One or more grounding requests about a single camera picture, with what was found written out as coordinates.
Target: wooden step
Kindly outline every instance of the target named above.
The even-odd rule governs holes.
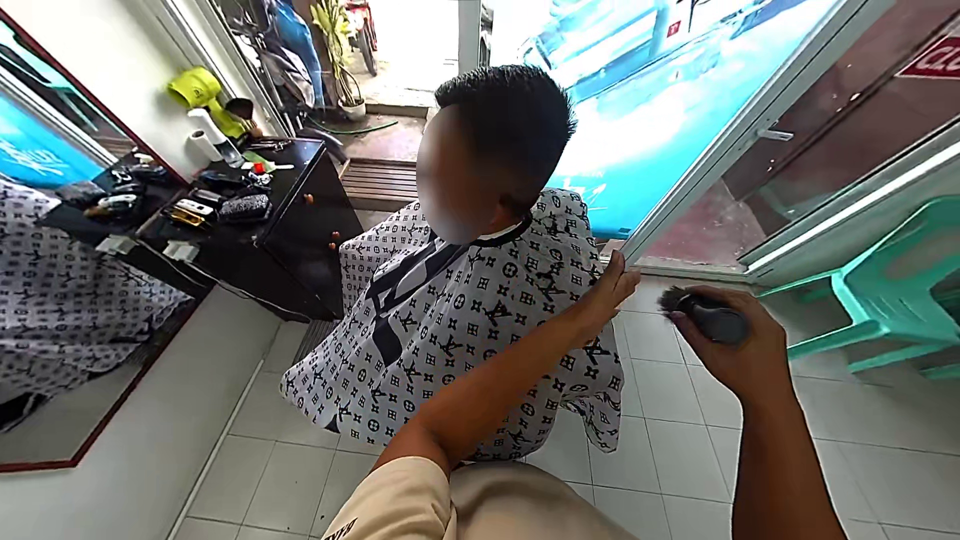
[[[350,160],[340,177],[355,209],[397,211],[417,200],[417,164]]]

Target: hair brush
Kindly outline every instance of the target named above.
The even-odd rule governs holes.
[[[724,345],[739,346],[750,337],[750,323],[743,313],[726,303],[689,289],[672,286],[660,295],[664,314],[680,311],[707,339]]]

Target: blue poster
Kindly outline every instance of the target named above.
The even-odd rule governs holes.
[[[501,0],[493,65],[529,63],[580,122],[548,185],[626,238],[839,0]]]
[[[0,95],[0,173],[31,187],[93,180],[104,167]]]

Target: green plant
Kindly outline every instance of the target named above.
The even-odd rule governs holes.
[[[344,51],[349,48],[350,23],[347,19],[347,10],[340,5],[339,0],[317,0],[310,6],[313,13],[313,23],[324,33],[326,54],[333,66],[333,79],[336,82],[337,95],[347,107],[356,107],[363,103],[363,94],[360,85],[353,75],[347,71],[344,62]]]

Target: neck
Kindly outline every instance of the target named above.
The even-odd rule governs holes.
[[[499,233],[500,231],[516,225],[521,221],[523,221],[522,217],[516,217],[510,213],[503,213],[494,217],[493,221],[490,222],[490,225],[485,231],[482,232],[482,234]]]

